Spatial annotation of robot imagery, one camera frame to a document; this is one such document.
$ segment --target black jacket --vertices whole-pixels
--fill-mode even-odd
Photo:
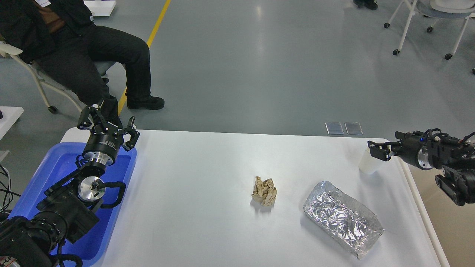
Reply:
[[[49,0],[51,8],[77,35],[92,24],[91,11],[83,0]],[[0,34],[23,50],[20,58],[29,63],[51,53],[55,43],[32,0],[0,0]]]

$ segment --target crumpled brown paper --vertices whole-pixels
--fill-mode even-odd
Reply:
[[[259,202],[262,206],[272,206],[276,201],[277,188],[274,187],[272,179],[261,181],[259,176],[256,176],[256,183],[254,185],[254,191],[252,192],[252,198]]]

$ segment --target white table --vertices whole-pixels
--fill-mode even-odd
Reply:
[[[15,121],[20,118],[23,108],[18,106],[0,106],[3,118],[0,119],[0,140],[12,127]]]
[[[430,222],[424,226],[407,165],[394,157],[373,175],[359,171],[366,138],[140,132],[132,179],[96,267],[448,266]],[[62,142],[88,136],[73,128]],[[252,200],[255,176],[274,180],[273,207]],[[322,180],[365,204],[385,228],[363,259],[304,215]]]
[[[115,0],[105,1],[84,1],[84,4],[89,8],[93,17],[108,17],[111,15],[115,7]]]

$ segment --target black shoe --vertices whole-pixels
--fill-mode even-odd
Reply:
[[[369,8],[370,10],[378,9],[378,4],[376,4],[376,0],[364,0],[364,6]]]
[[[358,8],[364,6],[364,0],[353,0],[353,4],[355,4]]]
[[[134,101],[127,99],[127,107],[129,109],[137,109],[143,107],[150,110],[157,110],[162,109],[164,106],[165,100],[157,96],[150,96],[148,100],[144,101]]]

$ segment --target foil-wrapped package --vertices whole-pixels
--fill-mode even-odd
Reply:
[[[304,203],[304,212],[358,259],[368,253],[384,232],[371,210],[329,181],[314,187]]]

